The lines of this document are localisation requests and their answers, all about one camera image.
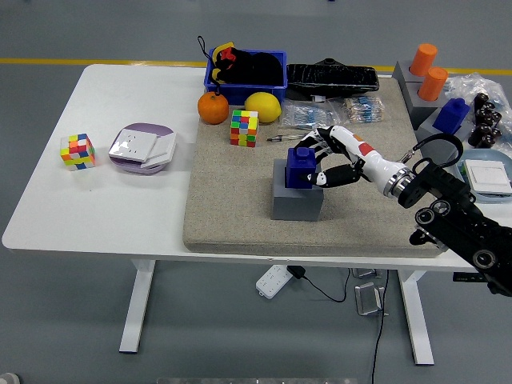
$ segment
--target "robotic arm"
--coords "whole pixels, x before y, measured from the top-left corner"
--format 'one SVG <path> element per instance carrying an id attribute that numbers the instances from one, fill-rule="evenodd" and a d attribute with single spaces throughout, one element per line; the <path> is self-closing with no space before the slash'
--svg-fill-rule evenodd
<path id="1" fill-rule="evenodd" d="M 406 209 L 427 193 L 435 196 L 429 207 L 416 213 L 417 229 L 410 236 L 410 243 L 432 242 L 442 250 L 452 249 L 484 276 L 493 294 L 512 296 L 512 229 L 486 218 L 474 204 L 470 187 L 442 168 L 455 164 L 462 154 L 459 140 L 451 135 L 442 138 L 456 145 L 458 158 L 441 165 L 424 158 L 412 170 L 405 162 L 419 146 L 399 162 L 392 162 L 343 126 L 316 129 L 296 147 L 314 148 L 317 163 L 334 153 L 350 160 L 350 164 L 303 176 L 316 186 L 344 186 L 364 178 L 375 184 L 379 193 L 396 198 Z M 421 162 L 426 166 L 417 172 Z"/>

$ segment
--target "robot finger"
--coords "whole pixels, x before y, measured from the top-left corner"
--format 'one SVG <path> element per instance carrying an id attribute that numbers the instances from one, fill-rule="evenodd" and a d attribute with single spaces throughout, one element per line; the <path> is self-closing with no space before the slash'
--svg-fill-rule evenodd
<path id="1" fill-rule="evenodd" d="M 306 136 L 304 136 L 300 142 L 298 142 L 295 148 L 299 148 L 300 146 L 314 147 L 323 141 L 323 138 L 320 136 L 317 130 L 312 130 Z"/>
<path id="2" fill-rule="evenodd" d="M 330 153 L 328 152 L 325 152 L 323 150 L 323 148 L 318 148 L 318 150 L 315 148 L 315 152 L 314 152 L 314 156 L 315 156 L 315 159 L 317 161 L 317 164 L 320 164 L 320 162 L 326 158 L 327 156 L 329 156 Z"/>
<path id="3" fill-rule="evenodd" d="M 303 179 L 321 188 L 334 188 L 352 184 L 360 179 L 360 173 L 350 164 L 329 168 L 324 172 L 304 175 Z"/>

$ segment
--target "gray floor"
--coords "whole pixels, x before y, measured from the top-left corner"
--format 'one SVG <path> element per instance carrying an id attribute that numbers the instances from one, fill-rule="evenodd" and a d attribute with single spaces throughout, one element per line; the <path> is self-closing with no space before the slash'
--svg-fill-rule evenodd
<path id="1" fill-rule="evenodd" d="M 474 0 L 66 2 L 0 0 L 0 58 L 202 61 L 208 46 L 275 49 L 288 62 L 333 57 L 392 66 L 421 42 L 436 64 L 510 68 L 512 3 Z M 0 65 L 0 231 L 28 182 L 83 66 Z M 491 77 L 512 94 L 509 77 Z M 0 247 L 0 372 L 25 383 L 152 383 L 159 377 L 356 378 L 369 382 L 376 318 L 294 281 L 273 300 L 267 266 L 159 262 L 140 351 L 117 352 L 135 269 L 118 259 L 20 257 Z M 306 275 L 342 296 L 346 270 Z M 395 272 L 376 382 L 509 383 L 512 301 L 450 274 L 420 281 L 435 366 L 416 366 Z"/>

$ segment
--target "lemon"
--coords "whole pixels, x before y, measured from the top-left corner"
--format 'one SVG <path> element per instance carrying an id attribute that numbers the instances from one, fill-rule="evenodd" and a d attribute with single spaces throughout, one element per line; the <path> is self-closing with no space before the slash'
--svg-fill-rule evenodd
<path id="1" fill-rule="evenodd" d="M 278 98 L 267 92 L 256 92 L 249 96 L 245 107 L 246 110 L 256 110 L 260 122 L 272 122 L 281 115 Z"/>

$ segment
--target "orange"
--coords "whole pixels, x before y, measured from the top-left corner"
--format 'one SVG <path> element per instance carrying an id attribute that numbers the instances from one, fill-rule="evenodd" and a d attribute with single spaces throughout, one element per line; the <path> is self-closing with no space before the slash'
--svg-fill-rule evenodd
<path id="1" fill-rule="evenodd" d="M 205 122 L 220 124 L 230 114 L 230 104 L 221 94 L 206 92 L 198 100 L 198 112 Z"/>

